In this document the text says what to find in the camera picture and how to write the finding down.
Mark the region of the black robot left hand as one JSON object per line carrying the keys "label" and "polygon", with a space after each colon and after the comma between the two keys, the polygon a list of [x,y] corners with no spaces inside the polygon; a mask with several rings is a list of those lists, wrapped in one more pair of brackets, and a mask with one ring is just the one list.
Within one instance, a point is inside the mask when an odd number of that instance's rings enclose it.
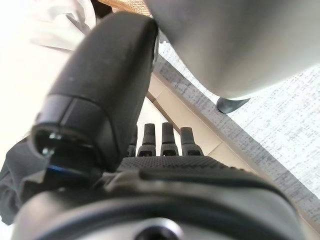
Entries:
{"label": "black robot left hand", "polygon": [[272,183],[204,156],[127,157],[156,52],[147,16],[106,17],[51,87],[28,137],[45,169],[22,180],[14,240],[303,240]]}

